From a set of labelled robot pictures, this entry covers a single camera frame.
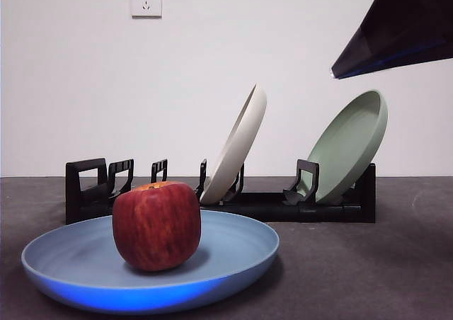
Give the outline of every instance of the gray table surface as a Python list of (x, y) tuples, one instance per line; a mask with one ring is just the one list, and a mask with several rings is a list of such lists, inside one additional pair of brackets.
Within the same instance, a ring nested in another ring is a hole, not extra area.
[[(245, 189), (278, 191), (291, 181), (247, 178)], [(278, 255), (249, 288), (187, 312), (125, 318), (453, 319), (452, 200), (451, 177), (378, 178), (376, 224), (270, 223)], [(1, 319), (121, 318), (59, 304), (25, 276), (24, 246), (62, 225), (64, 178), (1, 179)]]

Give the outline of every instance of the wall socket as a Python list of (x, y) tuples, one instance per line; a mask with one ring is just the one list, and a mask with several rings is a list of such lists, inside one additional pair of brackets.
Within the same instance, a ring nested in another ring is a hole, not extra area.
[(130, 0), (133, 18), (162, 17), (162, 0)]

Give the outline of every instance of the apple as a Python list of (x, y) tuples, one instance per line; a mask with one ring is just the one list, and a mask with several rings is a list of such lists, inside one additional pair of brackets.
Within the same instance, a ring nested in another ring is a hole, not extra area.
[(142, 270), (176, 267), (200, 243), (200, 205), (192, 188), (182, 182), (150, 183), (118, 196), (112, 223), (118, 252)]

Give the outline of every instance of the dish rack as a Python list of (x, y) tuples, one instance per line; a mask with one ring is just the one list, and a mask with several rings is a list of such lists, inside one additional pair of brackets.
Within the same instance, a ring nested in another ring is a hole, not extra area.
[[(151, 183), (162, 171), (167, 177), (168, 160), (151, 166)], [(198, 199), (204, 191), (207, 161), (200, 164), (200, 182), (195, 189)], [(297, 192), (302, 171), (311, 173), (311, 188), (306, 195)], [(200, 204), (202, 210), (216, 210), (251, 217), (263, 222), (376, 222), (376, 166), (371, 163), (353, 187), (344, 192), (338, 205), (320, 205), (316, 202), (319, 187), (319, 164), (297, 160), (296, 178), (281, 193), (243, 192), (244, 165), (224, 197), (215, 205)]]
[[(97, 169), (97, 184), (81, 189), (79, 174)], [(206, 183), (207, 160), (200, 164), (199, 184), (194, 189), (198, 200)], [(121, 189), (115, 189), (115, 175), (128, 171), (127, 181)], [(311, 188), (306, 195), (297, 192), (302, 171), (311, 173)], [(162, 172), (166, 181), (168, 159), (151, 165), (150, 183), (157, 182)], [(66, 224), (112, 214), (115, 199), (131, 190), (134, 176), (134, 160), (128, 159), (106, 166), (105, 159), (89, 159), (66, 163)], [(342, 196), (338, 205), (322, 205), (316, 202), (319, 187), (319, 165), (297, 160), (296, 177), (288, 189), (282, 192), (244, 192), (244, 165), (224, 197), (214, 205), (200, 204), (202, 210), (230, 212), (257, 219), (262, 222), (367, 222), (375, 223), (376, 217), (376, 166), (370, 164), (353, 187)]]
[[(98, 170), (97, 184), (82, 190), (80, 173), (93, 169)], [(122, 171), (128, 171), (127, 181), (121, 189), (114, 191), (115, 176)], [(66, 163), (66, 224), (111, 215), (115, 198), (131, 189), (133, 178), (133, 159), (109, 164), (108, 172), (102, 158)]]

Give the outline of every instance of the plastic plate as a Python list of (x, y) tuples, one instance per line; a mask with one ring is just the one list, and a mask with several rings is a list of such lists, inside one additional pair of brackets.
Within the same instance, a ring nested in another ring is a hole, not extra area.
[(22, 252), (28, 277), (49, 297), (110, 314), (157, 314), (200, 307), (256, 281), (279, 246), (268, 225), (239, 215), (202, 211), (198, 250), (159, 273), (130, 267), (117, 252), (111, 217), (70, 224), (31, 241)]
[(200, 198), (202, 204), (219, 202), (233, 184), (258, 133), (266, 105), (266, 94), (256, 84), (234, 123), (213, 174), (207, 179), (206, 189)]
[[(319, 163), (318, 203), (339, 203), (341, 195), (373, 160), (387, 126), (387, 105), (378, 91), (368, 91), (350, 102), (330, 123), (308, 160)], [(303, 173), (298, 192), (311, 187)]]

